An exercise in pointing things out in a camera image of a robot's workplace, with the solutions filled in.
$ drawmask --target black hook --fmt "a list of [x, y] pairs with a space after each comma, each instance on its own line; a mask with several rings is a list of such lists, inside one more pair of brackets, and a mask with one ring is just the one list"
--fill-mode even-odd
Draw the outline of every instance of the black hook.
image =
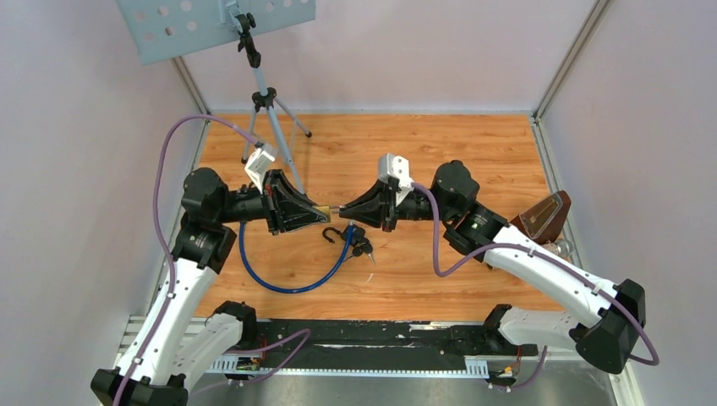
[[334, 240], [331, 239], [331, 237], [329, 237], [328, 235], [326, 235], [326, 233], [328, 233], [329, 231], [333, 231], [334, 233], [338, 234], [339, 237], [341, 236], [341, 232], [338, 231], [337, 229], [335, 229], [334, 227], [324, 228], [324, 231], [321, 232], [321, 235], [324, 236], [324, 238], [326, 239], [326, 241], [328, 241], [328, 242], [334, 244]]

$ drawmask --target light blue perforated panel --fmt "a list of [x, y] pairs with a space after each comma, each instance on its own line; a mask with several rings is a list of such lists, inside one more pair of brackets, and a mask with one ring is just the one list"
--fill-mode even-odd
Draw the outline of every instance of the light blue perforated panel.
[[117, 0], [142, 64], [237, 41], [229, 3], [254, 15], [253, 36], [316, 18], [315, 0]]

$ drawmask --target blue cable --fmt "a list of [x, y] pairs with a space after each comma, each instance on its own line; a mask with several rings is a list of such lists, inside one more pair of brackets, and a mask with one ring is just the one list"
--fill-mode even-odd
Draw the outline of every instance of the blue cable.
[[351, 237], [353, 236], [353, 226], [351, 226], [348, 228], [348, 235], [346, 236], [346, 243], [345, 243], [345, 245], [343, 245], [343, 251], [341, 252], [341, 256], [339, 256], [337, 263], [334, 264], [334, 267], [323, 278], [310, 284], [309, 286], [304, 286], [303, 288], [286, 289], [286, 288], [279, 288], [278, 286], [274, 286], [274, 285], [264, 282], [263, 280], [261, 280], [259, 275], [257, 275], [254, 272], [254, 270], [251, 269], [251, 265], [249, 265], [249, 261], [247, 261], [247, 258], [246, 258], [246, 251], [244, 250], [244, 230], [245, 229], [246, 229], [246, 223], [243, 222], [239, 226], [239, 253], [242, 256], [242, 262], [244, 263], [244, 267], [246, 268], [249, 275], [259, 285], [261, 285], [264, 288], [267, 288], [269, 290], [273, 290], [274, 292], [278, 292], [280, 294], [302, 294], [303, 292], [308, 292], [312, 289], [316, 289], [319, 286], [323, 285], [324, 282], [328, 281], [331, 277], [334, 276], [334, 274], [338, 271], [339, 266], [341, 266], [341, 264], [343, 263], [344, 258], [346, 258], [346, 253], [348, 253], [348, 247], [350, 246]]

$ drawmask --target wooden table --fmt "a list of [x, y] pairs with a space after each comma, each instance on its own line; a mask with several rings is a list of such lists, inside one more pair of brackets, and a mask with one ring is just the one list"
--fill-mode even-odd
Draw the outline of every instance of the wooden table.
[[[248, 115], [223, 116], [244, 128]], [[411, 175], [430, 186], [443, 162], [463, 161], [480, 183], [479, 201], [508, 219], [548, 195], [528, 120], [523, 116], [303, 115], [314, 137], [299, 131], [293, 158], [309, 198], [320, 205], [348, 203], [376, 180], [380, 156], [405, 156]], [[291, 121], [281, 116], [287, 138]], [[265, 116], [255, 129], [276, 143]], [[244, 139], [212, 124], [201, 166], [214, 168], [231, 189], [249, 182], [239, 158]], [[288, 168], [287, 176], [292, 179]], [[343, 229], [348, 221], [333, 218]], [[271, 236], [264, 221], [250, 222], [246, 250], [251, 266], [269, 283], [298, 288], [324, 276], [342, 245], [321, 237], [324, 226]], [[347, 261], [327, 283], [305, 294], [278, 294], [244, 270], [235, 246], [197, 315], [224, 300], [245, 301], [259, 317], [299, 319], [482, 321], [495, 304], [533, 310], [560, 306], [520, 279], [471, 261], [446, 278], [433, 273], [431, 222], [399, 221], [392, 233], [366, 228], [376, 265], [365, 255]], [[461, 256], [441, 240], [441, 267]]]

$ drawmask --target white wall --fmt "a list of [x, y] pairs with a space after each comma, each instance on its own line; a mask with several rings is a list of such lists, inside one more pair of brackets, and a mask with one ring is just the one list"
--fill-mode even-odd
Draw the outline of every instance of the white wall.
[[582, 257], [647, 290], [650, 406], [714, 404], [717, 3], [616, 0], [545, 120]]
[[[268, 85], [295, 109], [527, 111], [593, 2], [317, 0], [315, 21], [255, 43]], [[252, 106], [236, 44], [186, 60], [212, 109]]]
[[[96, 404], [158, 275], [161, 142], [194, 108], [171, 64], [140, 66], [114, 2], [3, 2], [0, 37], [2, 403]], [[199, 132], [170, 147], [165, 229]]]

